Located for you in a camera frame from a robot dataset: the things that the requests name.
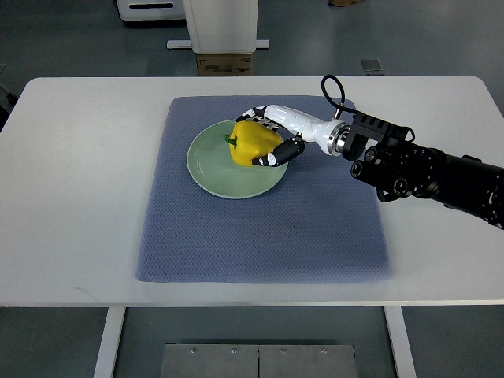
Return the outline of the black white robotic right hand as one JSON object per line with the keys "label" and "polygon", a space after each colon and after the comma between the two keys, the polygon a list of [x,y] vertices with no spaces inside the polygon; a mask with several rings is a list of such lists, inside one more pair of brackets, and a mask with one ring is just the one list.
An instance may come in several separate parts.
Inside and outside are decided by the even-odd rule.
{"label": "black white robotic right hand", "polygon": [[283,142],[271,153],[255,158],[252,166],[277,167],[299,156],[307,143],[317,144],[322,152],[339,156],[343,152],[350,125],[342,120],[322,121],[285,106],[269,105],[250,109],[236,123],[252,120],[277,132]]}

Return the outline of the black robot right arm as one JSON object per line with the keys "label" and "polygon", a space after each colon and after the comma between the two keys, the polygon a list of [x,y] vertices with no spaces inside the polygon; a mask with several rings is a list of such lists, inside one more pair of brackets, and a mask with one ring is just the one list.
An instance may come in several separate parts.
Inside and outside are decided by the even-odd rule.
{"label": "black robot right arm", "polygon": [[354,110],[343,145],[353,178],[376,188],[381,202],[432,199],[503,228],[503,168],[419,146],[413,130]]}

